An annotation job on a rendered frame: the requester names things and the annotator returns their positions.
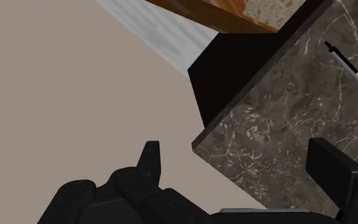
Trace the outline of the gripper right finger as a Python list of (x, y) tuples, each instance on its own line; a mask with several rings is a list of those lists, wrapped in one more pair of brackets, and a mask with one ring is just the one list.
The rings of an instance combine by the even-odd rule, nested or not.
[(358, 224), (358, 163), (324, 138), (313, 137), (306, 171), (339, 208), (335, 220)]

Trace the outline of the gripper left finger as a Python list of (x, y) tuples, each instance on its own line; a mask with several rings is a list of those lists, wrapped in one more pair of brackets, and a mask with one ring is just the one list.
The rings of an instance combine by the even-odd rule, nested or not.
[(160, 144), (146, 142), (135, 167), (102, 186), (81, 179), (62, 185), (37, 224), (217, 224), (179, 192), (159, 187)]

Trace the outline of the black and white pen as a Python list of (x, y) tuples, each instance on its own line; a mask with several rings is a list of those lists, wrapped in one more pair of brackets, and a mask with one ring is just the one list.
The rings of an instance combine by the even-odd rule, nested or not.
[(339, 51), (339, 49), (337, 49), (337, 47), (331, 45), (328, 41), (325, 41), (324, 44), (327, 46), (329, 53), (358, 82), (358, 69)]

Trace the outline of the black counter cabinet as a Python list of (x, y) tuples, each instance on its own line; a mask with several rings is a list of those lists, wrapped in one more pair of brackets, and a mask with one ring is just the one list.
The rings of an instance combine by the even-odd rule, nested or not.
[(188, 69), (203, 125), (250, 90), (334, 0), (306, 0), (277, 33), (219, 33)]

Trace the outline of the brown wooden cabinet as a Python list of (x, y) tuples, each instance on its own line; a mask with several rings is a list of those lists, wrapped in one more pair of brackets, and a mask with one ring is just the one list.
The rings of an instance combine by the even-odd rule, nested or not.
[(221, 33), (276, 33), (306, 0), (145, 0)]

